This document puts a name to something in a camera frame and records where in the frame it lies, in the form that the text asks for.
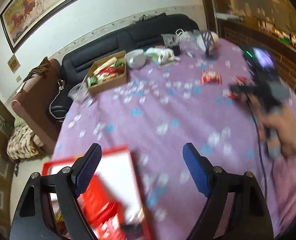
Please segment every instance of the floral tablecloth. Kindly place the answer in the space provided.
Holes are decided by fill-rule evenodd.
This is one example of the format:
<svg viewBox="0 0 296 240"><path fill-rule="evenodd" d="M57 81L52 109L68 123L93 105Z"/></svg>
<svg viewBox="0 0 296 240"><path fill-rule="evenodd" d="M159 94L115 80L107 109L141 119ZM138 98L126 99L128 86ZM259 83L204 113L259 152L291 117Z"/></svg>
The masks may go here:
<svg viewBox="0 0 296 240"><path fill-rule="evenodd" d="M186 239L206 198L198 192L182 157L185 143L227 172L252 171L262 190L264 178L256 128L249 112L223 97L234 76L250 78L239 47L220 39L217 60L181 56L158 69L147 62L130 71L129 83L98 94L89 107L73 103L63 123L53 158L85 153L92 143L103 149L123 144L138 155L146 205L154 215L157 239ZM200 84L201 70L221 74L222 85ZM296 95L288 104L296 117ZM267 172L267 204L274 233L280 231L272 162Z"/></svg>

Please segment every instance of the floor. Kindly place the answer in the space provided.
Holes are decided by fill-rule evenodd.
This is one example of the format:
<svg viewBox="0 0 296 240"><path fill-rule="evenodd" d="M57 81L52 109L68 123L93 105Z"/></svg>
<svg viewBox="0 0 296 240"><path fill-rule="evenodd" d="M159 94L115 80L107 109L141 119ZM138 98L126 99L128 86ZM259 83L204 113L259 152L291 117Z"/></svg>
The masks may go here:
<svg viewBox="0 0 296 240"><path fill-rule="evenodd" d="M43 164L49 161L51 156L44 156L39 158L32 158L29 160L22 160L19 164L19 173L16 177L13 176L10 192L10 222L15 215L16 207L21 196L22 191L26 185L29 176L38 171L41 173Z"/></svg>

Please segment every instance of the metal screw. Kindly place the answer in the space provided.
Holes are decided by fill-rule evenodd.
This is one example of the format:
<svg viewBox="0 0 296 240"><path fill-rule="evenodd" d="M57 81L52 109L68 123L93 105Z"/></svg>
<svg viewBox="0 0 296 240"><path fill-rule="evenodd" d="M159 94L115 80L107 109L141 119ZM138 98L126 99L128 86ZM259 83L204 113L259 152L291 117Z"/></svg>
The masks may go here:
<svg viewBox="0 0 296 240"><path fill-rule="evenodd" d="M222 173L223 169L221 167L219 167L219 166L215 166L214 171L215 171L215 173Z"/></svg>
<svg viewBox="0 0 296 240"><path fill-rule="evenodd" d="M254 174L253 174L251 171L247 171L247 172L246 172L246 175L247 175L247 177L249 177L249 178L253 178L253 177L254 177Z"/></svg>
<svg viewBox="0 0 296 240"><path fill-rule="evenodd" d="M31 174L31 178L35 179L39 176L38 172L34 172L33 174Z"/></svg>
<svg viewBox="0 0 296 240"><path fill-rule="evenodd" d="M68 173L70 171L70 167L64 167L63 169L62 169L62 172L63 173Z"/></svg>

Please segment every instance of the brown armrest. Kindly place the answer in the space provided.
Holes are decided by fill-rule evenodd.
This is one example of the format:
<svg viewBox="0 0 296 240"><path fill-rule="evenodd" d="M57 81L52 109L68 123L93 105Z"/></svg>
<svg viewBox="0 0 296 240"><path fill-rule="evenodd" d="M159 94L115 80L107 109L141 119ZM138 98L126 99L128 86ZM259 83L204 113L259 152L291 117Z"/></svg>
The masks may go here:
<svg viewBox="0 0 296 240"><path fill-rule="evenodd" d="M46 111L58 93L57 80L60 76L60 64L56 59L51 59L50 63L51 66L44 75L33 75L26 82L22 91L15 95L12 109L53 151L59 135L59 128L50 121Z"/></svg>

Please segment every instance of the black sofa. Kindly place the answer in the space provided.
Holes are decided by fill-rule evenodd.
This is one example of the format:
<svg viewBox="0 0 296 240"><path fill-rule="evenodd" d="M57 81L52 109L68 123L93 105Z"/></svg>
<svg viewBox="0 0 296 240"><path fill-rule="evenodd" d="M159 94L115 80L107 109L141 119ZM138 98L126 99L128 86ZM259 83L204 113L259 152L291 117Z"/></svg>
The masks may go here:
<svg viewBox="0 0 296 240"><path fill-rule="evenodd" d="M69 91L82 82L91 65L103 57L134 49L148 49L163 44L161 34L175 33L177 29L185 31L198 30L198 25L183 14L161 14L153 19L137 22L133 25L106 34L64 56L61 66L61 78L65 88L51 104L52 113L65 117L72 104L68 98Z"/></svg>

